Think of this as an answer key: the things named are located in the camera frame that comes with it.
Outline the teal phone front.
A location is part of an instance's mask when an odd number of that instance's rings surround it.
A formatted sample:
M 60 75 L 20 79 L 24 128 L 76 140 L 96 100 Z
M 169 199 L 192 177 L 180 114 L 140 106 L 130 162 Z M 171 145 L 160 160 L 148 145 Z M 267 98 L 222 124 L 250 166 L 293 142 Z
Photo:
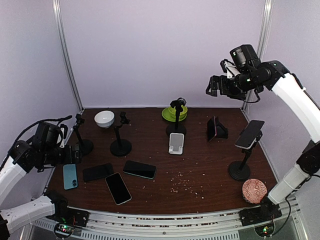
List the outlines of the teal phone front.
M 62 168 L 63 171 L 63 188 L 71 190 L 78 187 L 78 175 L 76 164 L 66 164 Z

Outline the white phone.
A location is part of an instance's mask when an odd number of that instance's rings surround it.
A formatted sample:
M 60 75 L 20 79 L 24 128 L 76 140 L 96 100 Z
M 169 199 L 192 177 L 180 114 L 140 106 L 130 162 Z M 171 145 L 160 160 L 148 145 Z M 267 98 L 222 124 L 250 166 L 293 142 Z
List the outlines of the white phone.
M 107 176 L 105 182 L 116 205 L 122 205 L 132 199 L 119 172 Z

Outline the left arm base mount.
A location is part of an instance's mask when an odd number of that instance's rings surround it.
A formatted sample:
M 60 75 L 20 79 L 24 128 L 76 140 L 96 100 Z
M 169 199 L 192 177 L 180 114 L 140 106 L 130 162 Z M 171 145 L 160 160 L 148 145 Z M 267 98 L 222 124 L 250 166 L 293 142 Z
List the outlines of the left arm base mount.
M 76 231 L 80 231 L 87 226 L 90 213 L 85 210 L 67 208 L 65 216 L 51 215 L 47 219 L 53 220 L 56 224 L 53 227 L 53 233 L 59 239 L 69 238 Z

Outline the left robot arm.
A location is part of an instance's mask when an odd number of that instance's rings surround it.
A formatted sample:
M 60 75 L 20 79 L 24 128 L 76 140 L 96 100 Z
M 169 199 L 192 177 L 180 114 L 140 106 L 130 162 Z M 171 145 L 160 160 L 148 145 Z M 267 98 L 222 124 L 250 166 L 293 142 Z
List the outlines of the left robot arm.
M 65 144 L 68 127 L 61 118 L 38 120 L 25 128 L 14 140 L 0 166 L 0 201 L 4 202 L 14 186 L 32 169 L 42 173 L 58 165 L 79 164 L 82 153 L 79 145 Z M 61 222 L 72 218 L 68 200 L 55 190 L 20 206 L 1 210 L 0 238 L 7 240 L 16 230 L 43 217 Z

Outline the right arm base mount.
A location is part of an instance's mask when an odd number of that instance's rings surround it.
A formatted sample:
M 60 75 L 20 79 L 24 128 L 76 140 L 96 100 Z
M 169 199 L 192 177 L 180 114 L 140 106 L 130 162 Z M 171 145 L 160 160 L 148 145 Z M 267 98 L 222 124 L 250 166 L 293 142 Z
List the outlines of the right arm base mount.
M 263 215 L 261 207 L 243 209 L 239 212 L 242 226 L 253 225 L 255 233 L 262 238 L 271 237 L 275 233 L 275 219 L 281 216 L 282 212 L 280 210 L 277 210 L 271 216 Z

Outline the teal phone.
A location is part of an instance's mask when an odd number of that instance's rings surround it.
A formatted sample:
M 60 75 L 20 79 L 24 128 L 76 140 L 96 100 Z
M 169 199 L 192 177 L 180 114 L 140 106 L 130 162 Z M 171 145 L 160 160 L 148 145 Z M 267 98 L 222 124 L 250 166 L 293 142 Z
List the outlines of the teal phone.
M 122 171 L 128 175 L 153 179 L 155 177 L 157 167 L 146 163 L 127 160 Z
M 62 168 L 63 171 L 63 188 L 71 190 L 78 187 L 78 175 L 76 164 L 66 164 Z

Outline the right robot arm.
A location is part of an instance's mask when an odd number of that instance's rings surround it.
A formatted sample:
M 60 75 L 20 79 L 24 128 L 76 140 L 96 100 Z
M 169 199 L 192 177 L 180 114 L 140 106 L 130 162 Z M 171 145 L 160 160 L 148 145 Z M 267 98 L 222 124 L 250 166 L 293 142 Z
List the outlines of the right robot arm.
M 219 62 L 207 84 L 213 99 L 224 96 L 251 107 L 250 120 L 264 121 L 260 145 L 277 179 L 256 210 L 268 220 L 285 198 L 303 194 L 320 173 L 320 107 L 316 91 L 307 92 L 299 78 L 278 60 L 262 61 L 243 44 Z

